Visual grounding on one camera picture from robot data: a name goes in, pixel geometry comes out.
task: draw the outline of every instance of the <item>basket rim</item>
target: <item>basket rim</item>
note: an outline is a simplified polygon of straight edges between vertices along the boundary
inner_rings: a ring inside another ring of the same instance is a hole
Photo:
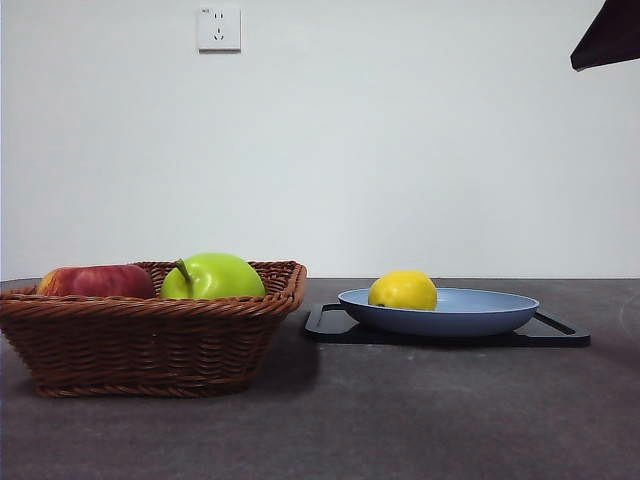
[[[175,262],[165,261],[143,261],[133,262],[133,264],[156,264],[156,265],[171,265]],[[123,297],[123,296],[84,296],[84,295],[65,295],[65,296],[52,296],[52,295],[38,295],[35,293],[27,293],[33,291],[36,285],[30,285],[17,289],[7,290],[0,292],[0,302],[35,302],[38,304],[67,304],[72,303],[74,305],[131,305],[131,306],[176,306],[184,304],[185,306],[215,306],[215,305],[247,305],[247,304],[279,304],[290,301],[298,292],[300,283],[306,278],[306,267],[293,260],[287,261],[271,261],[271,262],[248,262],[254,266],[269,266],[269,265],[291,265],[292,272],[288,279],[287,286],[275,293],[270,293],[262,296],[233,296],[233,297],[220,297],[215,299],[205,298],[137,298],[137,297]]]

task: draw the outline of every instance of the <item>wicker basket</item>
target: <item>wicker basket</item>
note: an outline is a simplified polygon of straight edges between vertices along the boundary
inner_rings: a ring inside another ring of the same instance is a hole
[[[282,320],[300,306],[306,269],[250,262],[264,297],[218,300],[46,297],[3,292],[0,328],[47,397],[204,397],[246,389]],[[175,266],[137,262],[156,292]]]

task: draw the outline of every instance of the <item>apple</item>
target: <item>apple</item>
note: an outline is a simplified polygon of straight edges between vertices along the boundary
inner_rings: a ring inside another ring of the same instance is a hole
[[[258,272],[230,253],[199,253],[176,261],[160,288],[162,298],[259,297],[266,294]]]
[[[60,267],[47,273],[36,293],[47,296],[153,298],[151,276],[138,265]]]

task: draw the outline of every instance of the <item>red apple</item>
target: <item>red apple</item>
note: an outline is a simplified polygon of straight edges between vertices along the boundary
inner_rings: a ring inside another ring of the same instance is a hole
[[[151,276],[137,265],[56,268],[44,276],[36,293],[47,296],[155,297]]]

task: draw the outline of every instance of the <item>lamp shade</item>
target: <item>lamp shade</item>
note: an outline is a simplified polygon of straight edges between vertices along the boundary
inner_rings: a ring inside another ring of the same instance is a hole
[[[640,58],[640,0],[606,0],[571,54],[577,71]]]

